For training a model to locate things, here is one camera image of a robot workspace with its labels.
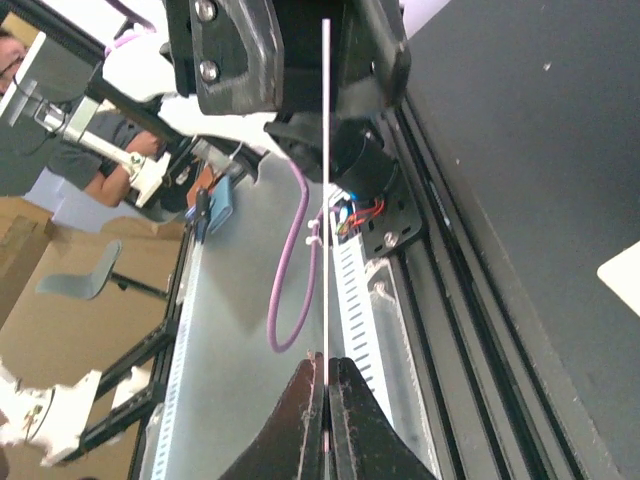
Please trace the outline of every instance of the man's arm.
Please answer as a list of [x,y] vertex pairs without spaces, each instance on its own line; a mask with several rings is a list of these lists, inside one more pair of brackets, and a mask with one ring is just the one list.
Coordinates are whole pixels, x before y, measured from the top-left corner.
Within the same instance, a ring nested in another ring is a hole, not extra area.
[[[145,157],[154,156],[161,147],[161,141],[149,132],[140,132],[125,148],[128,153],[139,153]],[[129,173],[118,166],[108,177],[98,172],[84,191],[93,199],[107,207],[117,207],[131,189]]]
[[108,177],[100,172],[96,173],[84,192],[99,203],[115,208],[124,200],[130,189],[129,172],[118,166]]
[[[137,134],[125,147],[129,153],[154,156],[161,142],[148,132]],[[103,160],[80,145],[61,143],[49,162],[49,169],[71,182],[94,200],[117,207],[131,189],[129,173],[118,165],[108,175],[102,173]]]

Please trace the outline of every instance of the gray shirt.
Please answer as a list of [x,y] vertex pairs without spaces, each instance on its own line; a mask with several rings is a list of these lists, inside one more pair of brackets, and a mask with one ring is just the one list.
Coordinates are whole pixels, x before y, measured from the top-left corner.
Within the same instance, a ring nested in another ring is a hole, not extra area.
[[[119,113],[103,112],[91,119],[87,131],[124,150],[142,128]],[[113,160],[65,140],[54,147],[47,165],[80,190],[87,188],[97,173],[107,177],[117,166]]]

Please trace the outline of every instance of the white cable tie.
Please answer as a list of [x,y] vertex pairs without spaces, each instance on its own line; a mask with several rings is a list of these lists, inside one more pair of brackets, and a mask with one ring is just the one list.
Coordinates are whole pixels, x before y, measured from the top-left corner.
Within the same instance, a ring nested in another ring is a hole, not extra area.
[[236,155],[240,153],[240,150],[242,150],[243,146],[244,146],[244,142],[240,142],[236,147],[235,151],[231,155],[229,155],[229,160],[233,161],[236,158]]
[[322,246],[322,238],[320,238],[318,235],[309,236],[304,241],[304,243],[306,243],[307,245],[313,245],[314,242],[317,242],[318,245]]

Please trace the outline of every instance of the hand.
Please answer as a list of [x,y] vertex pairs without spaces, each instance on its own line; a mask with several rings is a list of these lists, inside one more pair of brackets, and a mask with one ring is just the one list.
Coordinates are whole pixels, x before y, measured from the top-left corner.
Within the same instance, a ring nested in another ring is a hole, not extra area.
[[139,153],[144,157],[153,157],[163,145],[164,142],[155,135],[149,132],[141,132],[129,142],[126,151],[129,153]]

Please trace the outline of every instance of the metal frame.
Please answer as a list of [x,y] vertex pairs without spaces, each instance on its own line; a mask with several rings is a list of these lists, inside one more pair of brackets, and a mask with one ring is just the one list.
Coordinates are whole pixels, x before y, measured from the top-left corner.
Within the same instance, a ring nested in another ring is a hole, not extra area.
[[182,142],[190,141],[185,139],[177,131],[171,128],[164,120],[158,118],[156,111],[158,105],[154,102],[140,104],[127,97],[113,85],[108,83],[102,76],[103,58],[95,64],[95,70],[89,84],[87,85],[86,94],[88,97],[102,103],[105,99],[109,100],[123,115],[136,122],[145,130],[166,140],[171,145],[171,150],[177,148]]
[[[620,478],[575,391],[570,403],[564,393],[562,403],[550,395],[548,380],[566,388],[568,377],[560,365],[553,377],[541,376],[537,354],[551,346],[541,336],[523,338],[521,322],[531,334],[537,320],[526,293],[505,273],[455,159],[422,112],[410,96],[383,130],[428,224],[421,242],[391,262],[442,477]],[[554,360],[542,361],[548,373]]]
[[146,283],[139,282],[133,278],[126,277],[116,272],[111,272],[109,281],[118,285],[121,290],[132,288],[138,292],[144,293],[145,295],[159,298],[160,300],[167,300],[169,298],[169,294],[159,288],[152,287],[151,285],[147,285]]
[[169,287],[164,321],[103,372],[94,401],[102,398],[117,387],[120,381],[129,374],[132,367],[141,366],[151,358],[154,358],[149,384],[128,401],[109,412],[100,421],[87,427],[80,436],[79,447],[67,455],[63,463],[77,460],[134,423],[140,422],[128,477],[131,479],[138,478],[144,453],[144,427],[148,423],[155,407],[164,401],[166,392],[171,354],[180,321],[181,306],[177,304],[176,300],[180,289],[182,272],[187,261],[190,238],[191,228],[187,226],[185,227],[176,267]]

